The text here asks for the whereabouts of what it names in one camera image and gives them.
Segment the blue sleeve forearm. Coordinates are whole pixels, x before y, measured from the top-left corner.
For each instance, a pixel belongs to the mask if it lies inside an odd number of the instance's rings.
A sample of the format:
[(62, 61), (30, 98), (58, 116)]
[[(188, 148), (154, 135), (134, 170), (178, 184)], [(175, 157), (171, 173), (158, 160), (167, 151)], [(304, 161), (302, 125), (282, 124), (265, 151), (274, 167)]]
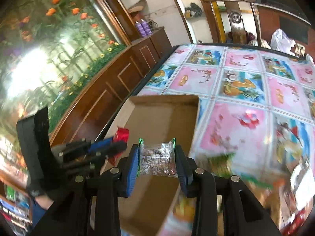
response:
[(32, 227), (34, 228), (39, 220), (43, 217), (47, 210), (41, 208), (41, 206), (32, 199)]

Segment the person's left hand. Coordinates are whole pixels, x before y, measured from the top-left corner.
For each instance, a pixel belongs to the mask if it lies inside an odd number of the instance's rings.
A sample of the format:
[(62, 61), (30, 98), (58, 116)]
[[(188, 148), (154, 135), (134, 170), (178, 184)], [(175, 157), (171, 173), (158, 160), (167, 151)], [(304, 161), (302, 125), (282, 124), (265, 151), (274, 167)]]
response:
[(41, 206), (41, 208), (48, 210), (54, 201), (48, 195), (39, 195), (35, 197), (35, 201)]

